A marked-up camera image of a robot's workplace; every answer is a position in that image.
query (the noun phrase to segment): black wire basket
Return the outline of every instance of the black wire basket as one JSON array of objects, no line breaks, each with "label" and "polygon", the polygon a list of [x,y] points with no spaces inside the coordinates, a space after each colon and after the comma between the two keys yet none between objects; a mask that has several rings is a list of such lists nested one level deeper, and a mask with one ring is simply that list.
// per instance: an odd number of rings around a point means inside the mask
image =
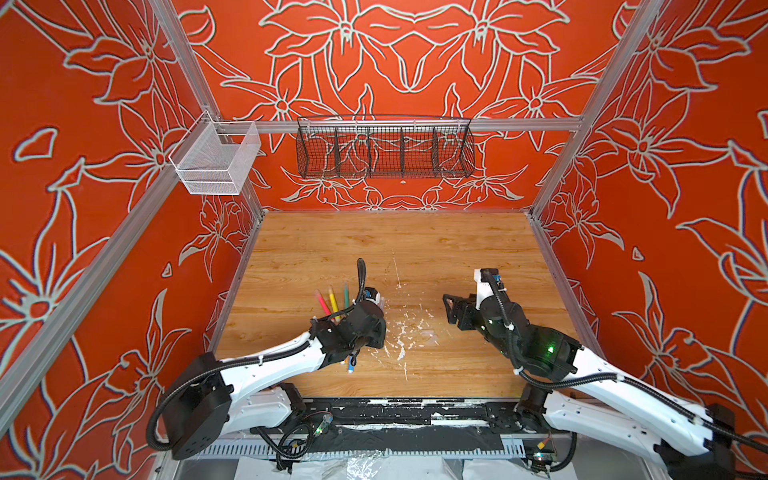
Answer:
[{"label": "black wire basket", "polygon": [[466,178],[475,172],[468,118],[337,115],[298,123],[303,178]]}]

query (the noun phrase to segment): wooden tabletop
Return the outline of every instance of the wooden tabletop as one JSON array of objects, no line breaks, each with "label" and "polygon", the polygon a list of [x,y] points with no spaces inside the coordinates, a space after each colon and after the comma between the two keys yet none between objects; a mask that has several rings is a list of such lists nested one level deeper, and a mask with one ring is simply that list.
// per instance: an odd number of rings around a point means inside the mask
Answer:
[{"label": "wooden tabletop", "polygon": [[289,380],[302,395],[518,397],[524,383],[477,332],[448,324],[443,293],[475,292],[475,268],[498,268],[532,323],[578,338],[524,214],[331,213],[266,216],[217,358],[286,342],[323,316],[315,289],[343,298],[367,285],[384,299],[385,348],[365,348],[353,374],[327,366]]}]

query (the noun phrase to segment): wood grain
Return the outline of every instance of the wood grain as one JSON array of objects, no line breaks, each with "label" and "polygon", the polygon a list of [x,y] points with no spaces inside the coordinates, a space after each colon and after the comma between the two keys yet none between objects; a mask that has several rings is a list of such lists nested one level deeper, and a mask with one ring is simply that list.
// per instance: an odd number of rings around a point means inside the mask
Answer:
[{"label": "wood grain", "polygon": [[269,213],[217,358],[258,352],[307,331],[323,311],[315,289],[354,296],[356,261],[385,299],[386,348],[355,372],[331,365],[294,377],[305,396],[517,397],[523,382],[476,332],[450,326],[443,293],[475,291],[475,268],[499,268],[532,323],[577,338],[524,214]]}]

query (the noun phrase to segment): red wall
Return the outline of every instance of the red wall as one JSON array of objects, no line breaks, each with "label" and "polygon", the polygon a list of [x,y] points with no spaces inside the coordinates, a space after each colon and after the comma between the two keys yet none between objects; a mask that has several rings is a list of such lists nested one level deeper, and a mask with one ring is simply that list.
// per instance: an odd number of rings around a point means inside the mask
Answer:
[{"label": "red wall", "polygon": [[[281,121],[578,116],[632,3],[174,0],[223,115]],[[403,183],[302,180],[294,139],[271,134],[251,180],[271,210],[525,208],[567,137],[480,134],[474,176]]]},{"label": "red wall", "polygon": [[[142,0],[6,6],[0,372],[200,113]],[[210,342],[253,226],[243,203],[175,188],[0,440],[1,477],[147,474],[144,422]]]},{"label": "red wall", "polygon": [[763,2],[667,2],[543,218],[608,359],[764,442],[767,25]]}]

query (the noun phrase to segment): wire basket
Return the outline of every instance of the wire basket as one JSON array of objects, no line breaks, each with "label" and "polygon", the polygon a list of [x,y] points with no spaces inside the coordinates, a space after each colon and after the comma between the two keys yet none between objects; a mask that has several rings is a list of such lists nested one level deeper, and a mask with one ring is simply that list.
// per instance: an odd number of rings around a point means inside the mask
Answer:
[{"label": "wire basket", "polygon": [[301,117],[303,178],[460,178],[475,172],[468,118]]},{"label": "wire basket", "polygon": [[217,125],[204,112],[171,154],[181,182],[196,195],[238,195],[261,148],[253,122],[240,138],[217,132]]}]

